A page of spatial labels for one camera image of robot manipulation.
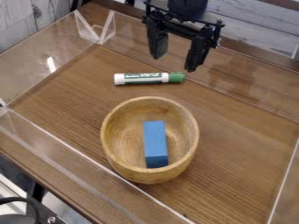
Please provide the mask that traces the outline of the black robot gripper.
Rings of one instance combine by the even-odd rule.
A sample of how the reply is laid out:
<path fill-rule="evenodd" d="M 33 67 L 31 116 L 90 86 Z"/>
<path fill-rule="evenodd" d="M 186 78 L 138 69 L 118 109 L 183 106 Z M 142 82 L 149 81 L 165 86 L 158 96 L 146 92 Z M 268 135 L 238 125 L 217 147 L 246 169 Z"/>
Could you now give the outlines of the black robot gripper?
<path fill-rule="evenodd" d="M 149 47 L 154 59 L 159 60 L 167 53 L 167 32 L 187 39 L 194 37 L 185 63 L 186 71 L 194 72 L 204 64 L 210 48 L 220 46 L 221 29 L 226 26 L 206 11 L 209 0 L 146 0 L 145 5 Z"/>

